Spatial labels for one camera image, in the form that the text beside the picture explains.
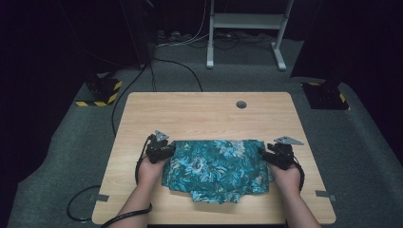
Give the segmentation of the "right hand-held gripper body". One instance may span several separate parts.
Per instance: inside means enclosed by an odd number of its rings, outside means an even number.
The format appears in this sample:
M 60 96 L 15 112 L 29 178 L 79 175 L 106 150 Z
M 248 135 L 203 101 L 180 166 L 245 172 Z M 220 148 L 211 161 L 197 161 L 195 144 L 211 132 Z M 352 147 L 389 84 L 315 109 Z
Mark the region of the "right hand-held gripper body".
M 268 143 L 267 148 L 274 153 L 274 158 L 270 163 L 282 170 L 287 170 L 292 164 L 299 165 L 295 157 L 293 146 L 303 145 L 303 142 L 288 136 L 282 136 L 274 139 L 274 144 Z

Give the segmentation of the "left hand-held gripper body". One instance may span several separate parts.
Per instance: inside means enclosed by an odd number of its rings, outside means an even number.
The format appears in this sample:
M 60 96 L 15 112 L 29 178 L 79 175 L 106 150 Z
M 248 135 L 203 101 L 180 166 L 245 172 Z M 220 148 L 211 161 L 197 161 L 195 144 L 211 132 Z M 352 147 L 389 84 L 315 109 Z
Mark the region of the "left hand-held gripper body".
M 168 147 L 168 136 L 163 132 L 156 130 L 150 136 L 150 143 L 146 147 L 146 155 L 152 163 L 170 158 L 166 155 L 166 151 L 172 150 Z

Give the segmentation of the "teal floral shirt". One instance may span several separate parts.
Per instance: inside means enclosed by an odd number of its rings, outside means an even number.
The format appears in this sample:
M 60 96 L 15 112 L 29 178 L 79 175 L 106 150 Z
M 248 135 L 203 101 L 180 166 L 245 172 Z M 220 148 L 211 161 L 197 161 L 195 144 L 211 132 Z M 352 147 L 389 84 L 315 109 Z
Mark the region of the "teal floral shirt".
M 176 141 L 162 185 L 188 193 L 195 202 L 237 203 L 269 191 L 273 175 L 258 140 Z

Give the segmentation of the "person's left hand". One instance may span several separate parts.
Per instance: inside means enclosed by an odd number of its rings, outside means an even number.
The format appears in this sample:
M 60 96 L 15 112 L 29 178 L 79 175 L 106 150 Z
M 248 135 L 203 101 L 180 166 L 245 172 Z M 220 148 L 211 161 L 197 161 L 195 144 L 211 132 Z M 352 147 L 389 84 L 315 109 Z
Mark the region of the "person's left hand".
M 138 185 L 141 187 L 153 187 L 162 175 L 166 160 L 152 163 L 148 157 L 144 157 L 138 170 Z

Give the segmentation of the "person's right hand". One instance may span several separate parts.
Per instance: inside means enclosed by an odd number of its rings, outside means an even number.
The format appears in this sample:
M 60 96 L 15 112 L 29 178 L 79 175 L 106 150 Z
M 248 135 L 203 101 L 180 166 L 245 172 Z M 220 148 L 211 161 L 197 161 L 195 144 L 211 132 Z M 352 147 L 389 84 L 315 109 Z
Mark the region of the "person's right hand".
M 300 174 L 294 165 L 291 165 L 287 170 L 273 164 L 269 164 L 269 167 L 282 195 L 297 195 L 299 193 Z

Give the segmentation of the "black yellow striped stand base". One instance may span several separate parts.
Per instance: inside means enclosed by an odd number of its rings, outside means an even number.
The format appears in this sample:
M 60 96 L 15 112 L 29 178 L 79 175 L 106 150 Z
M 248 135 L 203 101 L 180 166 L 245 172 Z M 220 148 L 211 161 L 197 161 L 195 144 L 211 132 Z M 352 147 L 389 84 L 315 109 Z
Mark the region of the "black yellow striped stand base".
M 302 83 L 301 87 L 312 109 L 347 110 L 345 96 L 336 88 L 328 88 L 320 83 Z
M 100 78 L 97 75 L 85 80 L 84 91 L 75 100 L 78 106 L 108 106 L 117 99 L 122 82 L 118 79 Z

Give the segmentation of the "dark power strip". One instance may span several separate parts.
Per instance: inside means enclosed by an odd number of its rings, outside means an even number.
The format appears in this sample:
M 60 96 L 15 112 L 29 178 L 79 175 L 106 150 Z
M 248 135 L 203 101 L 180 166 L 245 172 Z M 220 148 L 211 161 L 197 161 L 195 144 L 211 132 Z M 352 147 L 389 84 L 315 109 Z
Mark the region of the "dark power strip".
M 157 31 L 157 42 L 158 43 L 181 43 L 191 39 L 190 34 L 181 34 L 179 31 L 172 31 L 168 33 L 164 30 Z

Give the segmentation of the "black stand post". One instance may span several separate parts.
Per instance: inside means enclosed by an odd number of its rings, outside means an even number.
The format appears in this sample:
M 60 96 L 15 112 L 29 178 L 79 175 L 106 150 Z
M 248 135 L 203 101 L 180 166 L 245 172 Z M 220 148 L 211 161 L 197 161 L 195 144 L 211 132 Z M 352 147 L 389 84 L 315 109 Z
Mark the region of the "black stand post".
M 136 66 L 143 69 L 151 63 L 153 51 L 151 36 L 146 30 L 145 21 L 147 19 L 147 12 L 145 10 L 144 0 L 119 1 L 128 28 L 131 44 L 134 47 Z

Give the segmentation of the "white metal stand frame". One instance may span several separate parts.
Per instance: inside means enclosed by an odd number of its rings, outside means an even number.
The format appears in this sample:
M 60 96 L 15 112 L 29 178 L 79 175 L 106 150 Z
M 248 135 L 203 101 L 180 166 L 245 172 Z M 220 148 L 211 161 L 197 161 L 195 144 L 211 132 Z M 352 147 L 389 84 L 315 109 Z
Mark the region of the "white metal stand frame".
M 245 14 L 215 12 L 215 0 L 211 0 L 206 67 L 214 67 L 214 29 L 269 29 L 278 32 L 276 41 L 271 43 L 271 48 L 277 61 L 278 69 L 285 71 L 286 65 L 280 51 L 280 45 L 294 1 L 295 0 L 287 0 L 283 14 Z

